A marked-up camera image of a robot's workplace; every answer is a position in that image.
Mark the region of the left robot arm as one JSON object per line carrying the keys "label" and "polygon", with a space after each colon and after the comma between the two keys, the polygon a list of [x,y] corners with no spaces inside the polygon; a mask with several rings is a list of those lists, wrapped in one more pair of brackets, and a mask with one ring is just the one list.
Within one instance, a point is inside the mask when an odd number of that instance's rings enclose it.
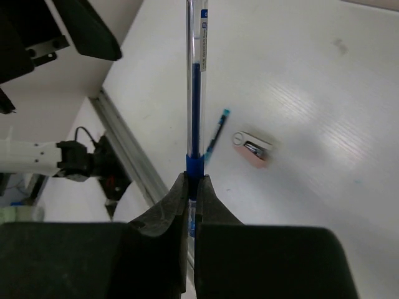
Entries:
{"label": "left robot arm", "polygon": [[117,61],[117,38],[89,1],[1,2],[1,172],[85,181],[105,155],[62,126],[89,91],[82,57]]}

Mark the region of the blue gel pen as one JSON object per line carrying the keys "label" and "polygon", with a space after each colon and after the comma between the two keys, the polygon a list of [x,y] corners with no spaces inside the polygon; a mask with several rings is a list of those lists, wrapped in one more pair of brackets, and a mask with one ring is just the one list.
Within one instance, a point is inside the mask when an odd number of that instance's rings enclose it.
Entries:
{"label": "blue gel pen", "polygon": [[229,117],[230,110],[229,109],[224,109],[222,115],[219,118],[219,121],[217,123],[216,129],[214,131],[214,134],[211,137],[211,140],[209,142],[209,145],[206,149],[206,152],[204,154],[204,162],[205,164],[208,164],[211,158],[211,155],[213,154],[214,148],[217,144],[217,141],[220,137],[220,134],[226,124],[226,121]]}
{"label": "blue gel pen", "polygon": [[195,265],[196,194],[204,176],[204,103],[208,43],[208,1],[186,1],[188,260]]}

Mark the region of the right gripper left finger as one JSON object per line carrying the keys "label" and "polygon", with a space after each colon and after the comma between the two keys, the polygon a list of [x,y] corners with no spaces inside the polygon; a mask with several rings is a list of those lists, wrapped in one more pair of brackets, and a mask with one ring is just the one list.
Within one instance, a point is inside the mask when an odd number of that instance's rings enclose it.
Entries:
{"label": "right gripper left finger", "polygon": [[134,220],[1,226],[2,298],[179,298],[186,290],[188,177]]}

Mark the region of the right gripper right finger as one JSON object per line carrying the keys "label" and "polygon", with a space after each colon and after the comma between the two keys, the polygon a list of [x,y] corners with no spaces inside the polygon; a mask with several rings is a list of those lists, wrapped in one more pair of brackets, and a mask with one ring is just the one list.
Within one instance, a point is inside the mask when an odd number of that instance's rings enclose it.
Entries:
{"label": "right gripper right finger", "polygon": [[198,186],[198,298],[357,298],[344,249],[323,227],[247,225],[218,199],[209,176]]}

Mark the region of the aluminium frame rail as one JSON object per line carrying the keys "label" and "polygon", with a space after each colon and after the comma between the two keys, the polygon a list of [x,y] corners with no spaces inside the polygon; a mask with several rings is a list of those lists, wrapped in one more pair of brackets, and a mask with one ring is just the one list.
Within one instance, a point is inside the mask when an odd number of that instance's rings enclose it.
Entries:
{"label": "aluminium frame rail", "polygon": [[89,100],[128,177],[137,183],[147,204],[154,206],[168,193],[166,184],[107,93],[101,90],[96,97],[90,97]]}

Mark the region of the pink eraser with sharpener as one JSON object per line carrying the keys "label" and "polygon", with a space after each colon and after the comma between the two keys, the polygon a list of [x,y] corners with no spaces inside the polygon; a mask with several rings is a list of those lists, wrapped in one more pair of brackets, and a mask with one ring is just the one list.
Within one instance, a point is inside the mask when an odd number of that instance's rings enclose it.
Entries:
{"label": "pink eraser with sharpener", "polygon": [[234,150],[251,166],[262,169],[269,163],[269,157],[274,150],[273,141],[260,138],[245,131],[237,131],[232,137]]}

